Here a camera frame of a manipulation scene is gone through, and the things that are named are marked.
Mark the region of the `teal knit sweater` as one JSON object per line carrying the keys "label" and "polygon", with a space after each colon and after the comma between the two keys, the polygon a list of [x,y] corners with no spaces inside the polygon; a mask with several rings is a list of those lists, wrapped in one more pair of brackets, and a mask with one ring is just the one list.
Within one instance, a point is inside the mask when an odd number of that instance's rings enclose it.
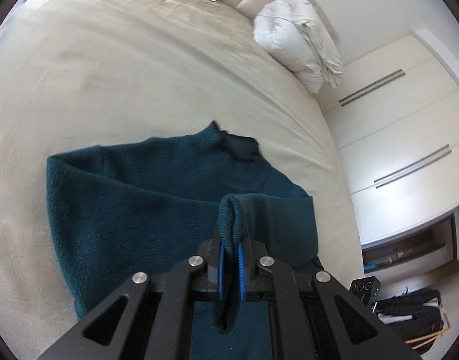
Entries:
{"label": "teal knit sweater", "polygon": [[[79,323],[45,359],[312,359],[296,273],[321,269],[313,200],[257,142],[210,124],[46,163],[59,265]],[[209,289],[215,228],[224,293]],[[238,243],[265,245],[264,300],[239,297]]]}

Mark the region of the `beige bed sheet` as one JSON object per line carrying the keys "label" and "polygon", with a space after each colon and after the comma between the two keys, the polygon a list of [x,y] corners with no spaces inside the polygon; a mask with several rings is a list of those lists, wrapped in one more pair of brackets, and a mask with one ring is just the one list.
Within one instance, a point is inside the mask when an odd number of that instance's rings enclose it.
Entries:
{"label": "beige bed sheet", "polygon": [[194,133],[253,137],[313,197],[324,267],[363,272],[353,204],[316,98],[206,0],[23,0],[0,28],[0,330],[74,320],[47,226],[50,155]]}

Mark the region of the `rolled white duvet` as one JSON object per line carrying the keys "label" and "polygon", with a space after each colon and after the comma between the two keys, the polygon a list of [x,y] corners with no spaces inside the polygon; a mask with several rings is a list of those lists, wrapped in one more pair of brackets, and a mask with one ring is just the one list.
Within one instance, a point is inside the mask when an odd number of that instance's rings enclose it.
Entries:
{"label": "rolled white duvet", "polygon": [[315,7],[307,0],[275,0],[253,20],[253,38],[311,94],[344,78],[338,49]]}

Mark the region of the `white wardrobe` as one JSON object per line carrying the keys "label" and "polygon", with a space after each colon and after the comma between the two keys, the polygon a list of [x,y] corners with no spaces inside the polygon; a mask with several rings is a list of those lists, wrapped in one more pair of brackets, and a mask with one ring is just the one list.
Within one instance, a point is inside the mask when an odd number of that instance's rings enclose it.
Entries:
{"label": "white wardrobe", "polygon": [[413,30],[349,63],[317,99],[363,245],[459,206],[459,63],[433,33]]}

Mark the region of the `black clothes pile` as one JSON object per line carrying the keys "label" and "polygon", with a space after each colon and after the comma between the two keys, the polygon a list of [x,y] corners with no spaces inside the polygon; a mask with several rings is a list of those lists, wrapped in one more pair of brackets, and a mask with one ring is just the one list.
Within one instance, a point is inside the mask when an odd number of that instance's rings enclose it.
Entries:
{"label": "black clothes pile", "polygon": [[[382,323],[406,341],[440,330],[443,324],[441,308],[443,304],[440,291],[424,288],[378,301],[375,313]],[[423,355],[431,349],[434,342],[413,351]]]}

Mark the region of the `wooden floor rack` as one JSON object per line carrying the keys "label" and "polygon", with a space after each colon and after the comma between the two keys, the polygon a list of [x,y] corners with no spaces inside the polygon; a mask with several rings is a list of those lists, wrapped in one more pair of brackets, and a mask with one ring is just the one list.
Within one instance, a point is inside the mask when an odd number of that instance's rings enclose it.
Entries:
{"label": "wooden floor rack", "polygon": [[440,330],[437,330],[425,336],[420,336],[411,340],[406,340],[404,343],[409,345],[412,348],[412,350],[419,349],[420,347],[423,347],[431,342],[436,341],[438,338],[444,336],[447,332],[451,330],[452,326],[449,321],[449,317],[447,316],[446,310],[444,308],[441,308],[439,311],[443,321]]}

